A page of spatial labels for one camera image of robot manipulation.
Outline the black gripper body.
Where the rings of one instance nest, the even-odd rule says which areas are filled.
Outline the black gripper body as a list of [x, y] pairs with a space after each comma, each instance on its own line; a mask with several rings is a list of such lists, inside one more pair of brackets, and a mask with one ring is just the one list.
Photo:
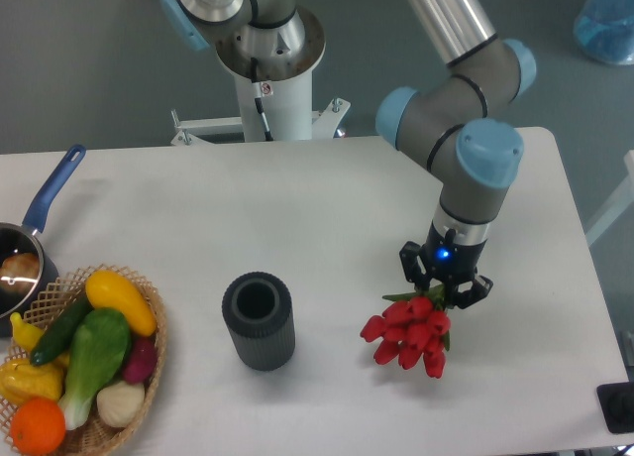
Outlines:
[[473, 224], [438, 207], [420, 251], [424, 276], [446, 285], [470, 282], [490, 232], [490, 223]]

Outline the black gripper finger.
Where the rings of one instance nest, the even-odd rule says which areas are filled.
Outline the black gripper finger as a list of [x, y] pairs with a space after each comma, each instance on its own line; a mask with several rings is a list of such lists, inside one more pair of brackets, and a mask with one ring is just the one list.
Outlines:
[[422, 262], [421, 252], [421, 245], [407, 241], [399, 251], [399, 258], [405, 279], [416, 290], [426, 292], [430, 288], [431, 277]]
[[484, 300], [493, 288], [493, 281], [482, 275], [475, 275], [470, 286], [460, 290], [458, 285], [449, 285], [446, 290], [447, 308], [467, 309]]

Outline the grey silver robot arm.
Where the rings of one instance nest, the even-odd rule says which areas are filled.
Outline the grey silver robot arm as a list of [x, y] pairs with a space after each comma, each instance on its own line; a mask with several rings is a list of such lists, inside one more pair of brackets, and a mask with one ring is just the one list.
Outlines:
[[[477, 262], [524, 150], [493, 113], [533, 83], [536, 62], [522, 43], [499, 38], [477, 0], [407, 1], [450, 75], [427, 94], [393, 90], [375, 116], [377, 132], [442, 184], [426, 241], [405, 244], [400, 261], [416, 294], [443, 309], [467, 308], [491, 290]], [[334, 134], [312, 111], [323, 29], [297, 0], [159, 2], [190, 48], [213, 48], [234, 76], [247, 141]]]

